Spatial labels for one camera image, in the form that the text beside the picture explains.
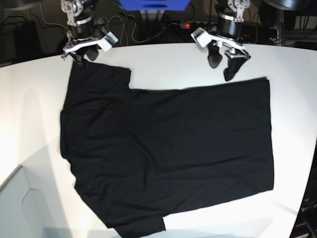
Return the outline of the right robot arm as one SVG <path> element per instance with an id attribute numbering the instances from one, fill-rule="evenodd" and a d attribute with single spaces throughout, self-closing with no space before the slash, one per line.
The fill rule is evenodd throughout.
<path id="1" fill-rule="evenodd" d="M 98 56 L 98 43 L 105 34 L 94 23 L 93 10 L 97 0 L 62 0 L 61 10 L 67 16 L 67 42 L 63 47 L 62 58 L 71 56 L 75 63 L 85 66 L 87 60 L 94 61 Z"/>

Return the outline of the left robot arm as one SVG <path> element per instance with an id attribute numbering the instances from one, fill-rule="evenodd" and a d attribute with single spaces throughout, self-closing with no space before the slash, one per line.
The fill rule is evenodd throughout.
<path id="1" fill-rule="evenodd" d="M 240 41 L 243 13 L 249 6 L 249 0 L 219 0 L 215 5 L 217 23 L 208 33 L 217 36 L 217 39 L 211 40 L 207 45 L 208 61 L 211 68 L 217 68 L 222 61 L 219 50 L 224 48 L 228 64 L 223 74 L 227 82 L 232 80 L 241 66 L 251 58 L 245 45 Z"/>

